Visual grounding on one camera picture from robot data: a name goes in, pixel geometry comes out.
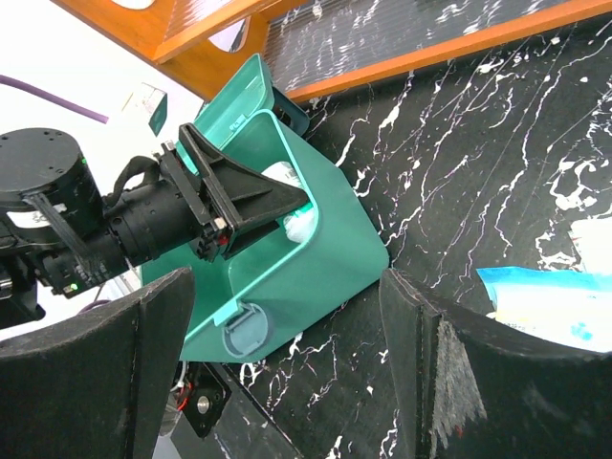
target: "black strap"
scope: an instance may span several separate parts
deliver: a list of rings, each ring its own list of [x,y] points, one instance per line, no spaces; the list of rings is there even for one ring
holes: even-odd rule
[[[24,201],[45,216],[51,228],[54,229],[63,243],[75,255],[76,261],[78,261],[83,270],[86,273],[92,273],[96,268],[94,256],[87,247],[87,244],[83,242],[80,236],[68,225],[68,222],[64,220],[64,217],[49,202],[49,198],[43,193],[37,193],[25,197]]]
[[[132,158],[115,181],[113,192],[104,198],[106,206],[113,208],[119,202],[125,184],[139,174],[144,174],[141,186],[154,184],[160,179],[160,165],[157,161],[145,156]]]

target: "black marble countertop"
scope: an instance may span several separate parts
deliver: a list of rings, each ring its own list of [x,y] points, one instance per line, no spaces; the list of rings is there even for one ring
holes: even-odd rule
[[[612,16],[312,101],[392,266],[478,312],[476,268],[575,269],[578,219],[612,214]],[[231,369],[306,458],[405,457],[377,286]]]

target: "teal lid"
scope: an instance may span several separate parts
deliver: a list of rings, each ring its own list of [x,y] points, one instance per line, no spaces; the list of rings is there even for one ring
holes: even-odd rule
[[[261,55],[252,55],[221,92],[200,112],[193,124],[220,150],[256,111],[272,110],[272,75]],[[197,173],[178,142],[177,150],[186,166]]]

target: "blue plastic bag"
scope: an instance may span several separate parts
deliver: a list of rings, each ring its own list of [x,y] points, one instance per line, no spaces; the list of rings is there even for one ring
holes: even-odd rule
[[[496,320],[560,344],[612,350],[612,275],[518,267],[477,271]]]

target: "wooden frame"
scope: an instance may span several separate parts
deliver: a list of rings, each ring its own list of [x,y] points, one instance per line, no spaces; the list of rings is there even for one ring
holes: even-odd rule
[[[212,99],[251,55],[263,53],[270,21],[306,0],[232,0],[170,37],[165,33],[175,3],[183,0],[156,0],[144,10],[129,10],[111,0],[53,1],[195,94]],[[242,19],[247,26],[235,53],[208,40]]]
[[[111,0],[53,1],[194,93],[212,99],[251,55],[263,53],[270,21],[306,0],[232,0],[215,13],[168,38],[164,35],[175,2],[182,0],[156,0],[151,7],[142,11],[120,7]],[[297,102],[326,96],[608,11],[612,11],[612,0],[566,0],[555,7],[483,31],[308,84],[289,91],[288,96]],[[208,40],[225,27],[246,18],[247,28],[236,53],[221,51]]]

